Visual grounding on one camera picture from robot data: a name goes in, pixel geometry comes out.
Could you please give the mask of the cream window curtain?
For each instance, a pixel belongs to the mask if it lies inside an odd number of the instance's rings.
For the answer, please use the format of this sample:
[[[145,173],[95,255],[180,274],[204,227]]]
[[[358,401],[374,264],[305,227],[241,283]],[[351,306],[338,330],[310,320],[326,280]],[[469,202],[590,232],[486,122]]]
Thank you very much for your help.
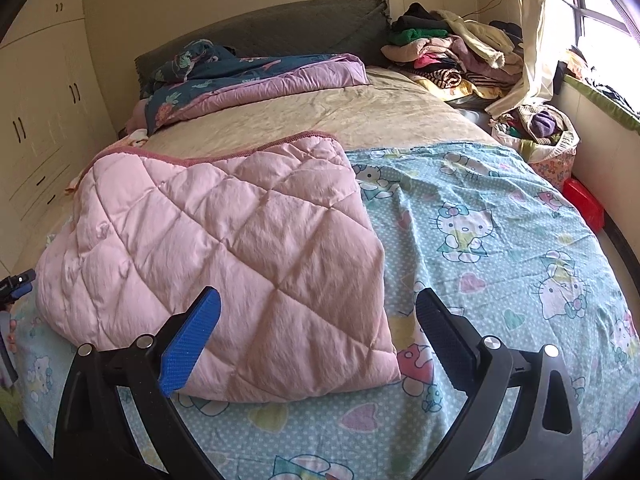
[[[521,0],[523,73],[504,98],[486,107],[492,118],[522,104],[552,99],[556,63],[572,43],[572,40],[566,40],[565,25],[571,25],[573,20],[565,21],[563,8],[562,0]]]

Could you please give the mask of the bag of clothes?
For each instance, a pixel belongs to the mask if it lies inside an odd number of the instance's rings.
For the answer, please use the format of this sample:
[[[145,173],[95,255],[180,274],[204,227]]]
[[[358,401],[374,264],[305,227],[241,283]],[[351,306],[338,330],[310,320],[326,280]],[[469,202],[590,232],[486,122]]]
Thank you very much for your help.
[[[521,105],[493,119],[491,136],[559,191],[572,175],[580,139],[570,118],[551,105]]]

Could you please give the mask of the cream wardrobe with drawers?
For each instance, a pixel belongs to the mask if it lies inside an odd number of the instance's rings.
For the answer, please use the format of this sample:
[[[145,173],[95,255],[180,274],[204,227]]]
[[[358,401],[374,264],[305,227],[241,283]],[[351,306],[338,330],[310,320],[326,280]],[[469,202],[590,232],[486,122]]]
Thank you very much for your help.
[[[93,156],[116,139],[82,0],[27,0],[1,43],[1,269]]]

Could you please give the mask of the pink quilted jacket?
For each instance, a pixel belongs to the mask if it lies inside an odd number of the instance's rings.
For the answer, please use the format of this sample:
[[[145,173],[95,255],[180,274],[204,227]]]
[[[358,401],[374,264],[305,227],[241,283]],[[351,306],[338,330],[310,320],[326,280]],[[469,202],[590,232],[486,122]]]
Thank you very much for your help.
[[[103,153],[36,271],[44,320],[101,350],[216,289],[221,316],[190,396],[288,402],[400,377],[384,248],[341,144],[322,133],[226,158]]]

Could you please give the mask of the teal floral purple comforter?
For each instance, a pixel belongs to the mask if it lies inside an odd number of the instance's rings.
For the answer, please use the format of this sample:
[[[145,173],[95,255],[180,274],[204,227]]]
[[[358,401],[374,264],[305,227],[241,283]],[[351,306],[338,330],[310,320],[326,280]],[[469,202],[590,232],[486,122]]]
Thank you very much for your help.
[[[363,62],[350,53],[239,58],[199,39],[152,73],[141,98],[148,99],[145,129],[152,136],[230,107],[368,83]]]

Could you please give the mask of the green window sill cover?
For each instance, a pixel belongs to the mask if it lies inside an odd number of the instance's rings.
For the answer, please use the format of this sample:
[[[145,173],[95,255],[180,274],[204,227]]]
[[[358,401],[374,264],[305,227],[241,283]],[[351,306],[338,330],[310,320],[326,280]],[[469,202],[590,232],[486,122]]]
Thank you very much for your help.
[[[564,82],[596,106],[606,116],[613,119],[614,122],[617,122],[629,131],[634,131],[635,133],[640,132],[639,117],[632,114],[629,110],[626,110],[626,108],[623,108],[601,91],[570,75],[564,76]]]

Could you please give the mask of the orange white small cloth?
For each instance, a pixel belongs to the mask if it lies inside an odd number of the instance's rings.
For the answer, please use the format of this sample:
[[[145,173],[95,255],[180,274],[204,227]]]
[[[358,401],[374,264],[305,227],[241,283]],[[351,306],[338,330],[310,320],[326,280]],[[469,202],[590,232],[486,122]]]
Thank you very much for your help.
[[[73,179],[68,182],[64,193],[66,195],[74,194],[77,191],[78,186],[80,185],[81,179],[100,157],[111,154],[113,152],[121,151],[124,148],[141,148],[148,141],[148,130],[146,130],[145,128],[141,128],[134,130],[133,133],[129,133],[122,139],[119,139],[118,141],[110,144],[103,150],[99,151],[98,154],[94,155],[90,162],[88,162],[88,164],[85,166],[85,168],[83,170],[80,170],[78,172],[78,175],[76,177],[73,177]]]

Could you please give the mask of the pile of mixed clothes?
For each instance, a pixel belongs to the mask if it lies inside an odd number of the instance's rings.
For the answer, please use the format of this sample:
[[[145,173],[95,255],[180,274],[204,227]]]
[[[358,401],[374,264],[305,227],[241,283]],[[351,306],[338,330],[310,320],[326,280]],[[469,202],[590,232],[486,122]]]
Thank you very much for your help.
[[[390,25],[382,55],[437,99],[481,106],[504,98],[522,79],[523,33],[510,22],[488,24],[414,2]]]

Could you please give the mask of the pink pillow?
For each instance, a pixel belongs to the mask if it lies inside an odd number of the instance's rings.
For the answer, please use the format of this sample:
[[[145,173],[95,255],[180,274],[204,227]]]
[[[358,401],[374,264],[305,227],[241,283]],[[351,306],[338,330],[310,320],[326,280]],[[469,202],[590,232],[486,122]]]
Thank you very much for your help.
[[[127,120],[125,125],[126,134],[131,134],[136,130],[146,128],[146,104],[148,104],[148,99],[142,99],[134,106],[131,117]]]

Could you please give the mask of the red box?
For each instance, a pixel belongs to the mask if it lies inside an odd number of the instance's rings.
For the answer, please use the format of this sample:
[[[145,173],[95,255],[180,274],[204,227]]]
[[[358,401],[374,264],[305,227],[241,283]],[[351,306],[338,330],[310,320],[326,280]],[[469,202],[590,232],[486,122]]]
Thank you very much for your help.
[[[600,202],[575,178],[568,178],[562,188],[563,196],[578,210],[586,225],[596,234],[605,224],[604,208]]]

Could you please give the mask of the dark green headboard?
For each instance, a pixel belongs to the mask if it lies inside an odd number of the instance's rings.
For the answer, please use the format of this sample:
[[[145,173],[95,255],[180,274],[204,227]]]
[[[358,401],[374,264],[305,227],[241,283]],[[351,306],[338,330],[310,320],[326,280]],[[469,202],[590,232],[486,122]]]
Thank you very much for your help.
[[[307,0],[247,12],[192,30],[134,60],[140,96],[154,70],[194,40],[207,39],[240,58],[327,53],[357,55],[367,65],[385,62],[390,0]]]

